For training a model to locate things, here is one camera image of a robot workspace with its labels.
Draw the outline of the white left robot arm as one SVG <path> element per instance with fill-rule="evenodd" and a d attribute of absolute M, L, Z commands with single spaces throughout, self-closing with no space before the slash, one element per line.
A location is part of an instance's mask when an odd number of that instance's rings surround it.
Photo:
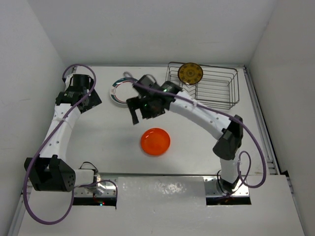
<path fill-rule="evenodd" d="M 70 74 L 65 79 L 65 91 L 56 98 L 54 115 L 29 175 L 36 191 L 70 192 L 75 187 L 95 180 L 96 169 L 73 169 L 66 162 L 66 151 L 72 130 L 80 115 L 102 103 L 92 91 L 94 80 L 89 75 Z"/>

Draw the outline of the yellow patterned plate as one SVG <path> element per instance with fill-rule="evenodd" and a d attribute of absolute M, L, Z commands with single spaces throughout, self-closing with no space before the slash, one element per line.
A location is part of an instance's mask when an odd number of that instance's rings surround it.
<path fill-rule="evenodd" d="M 178 78 L 186 85 L 198 84 L 203 78 L 203 69 L 193 62 L 184 63 L 178 69 Z"/>

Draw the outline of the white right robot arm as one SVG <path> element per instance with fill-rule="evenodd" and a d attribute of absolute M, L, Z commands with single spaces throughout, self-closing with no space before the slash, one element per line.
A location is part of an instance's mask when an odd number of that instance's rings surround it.
<path fill-rule="evenodd" d="M 239 181 L 236 155 L 242 144 L 243 128 L 239 124 L 243 119 L 235 115 L 233 120 L 219 113 L 205 109 L 202 103 L 178 85 L 166 81 L 159 85 L 155 79 L 144 75 L 133 83 L 138 95 L 127 99 L 126 103 L 133 124 L 139 122 L 136 110 L 140 110 L 143 119 L 155 118 L 165 111 L 179 114 L 209 132 L 215 139 L 213 153 L 220 158 L 222 192 L 232 193 Z"/>

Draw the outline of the white plate dark red rim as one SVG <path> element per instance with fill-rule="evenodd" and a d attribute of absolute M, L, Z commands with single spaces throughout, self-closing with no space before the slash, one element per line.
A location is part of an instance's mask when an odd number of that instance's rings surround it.
<path fill-rule="evenodd" d="M 127 100 L 129 98 L 137 97 L 137 91 L 132 87 L 133 83 L 136 83 L 135 78 L 121 78 L 115 81 L 110 90 L 110 98 L 119 107 L 127 108 Z"/>

